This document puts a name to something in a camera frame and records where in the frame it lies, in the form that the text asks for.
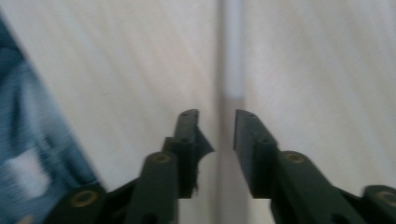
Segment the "blue denim cloth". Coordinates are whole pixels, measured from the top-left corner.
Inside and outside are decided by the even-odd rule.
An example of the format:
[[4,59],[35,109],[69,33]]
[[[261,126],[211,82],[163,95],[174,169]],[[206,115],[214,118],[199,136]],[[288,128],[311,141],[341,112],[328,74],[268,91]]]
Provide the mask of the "blue denim cloth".
[[95,184],[62,113],[0,19],[0,224],[41,224],[70,190]]

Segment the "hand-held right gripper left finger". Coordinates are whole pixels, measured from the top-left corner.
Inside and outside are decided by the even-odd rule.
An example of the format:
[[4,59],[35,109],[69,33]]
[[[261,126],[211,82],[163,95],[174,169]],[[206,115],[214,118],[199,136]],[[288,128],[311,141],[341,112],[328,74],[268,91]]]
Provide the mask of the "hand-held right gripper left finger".
[[126,210],[124,224],[177,224],[178,201],[197,189],[200,160],[213,151],[198,127],[199,111],[179,114],[174,135],[148,155]]

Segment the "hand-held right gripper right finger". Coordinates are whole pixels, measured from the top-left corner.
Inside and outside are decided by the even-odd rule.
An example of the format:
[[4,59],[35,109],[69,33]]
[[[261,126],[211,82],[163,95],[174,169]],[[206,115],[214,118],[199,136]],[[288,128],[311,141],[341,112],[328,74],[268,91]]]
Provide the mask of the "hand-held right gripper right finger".
[[236,111],[233,149],[252,197],[271,201],[276,224],[365,224],[311,160],[279,150],[256,115]]

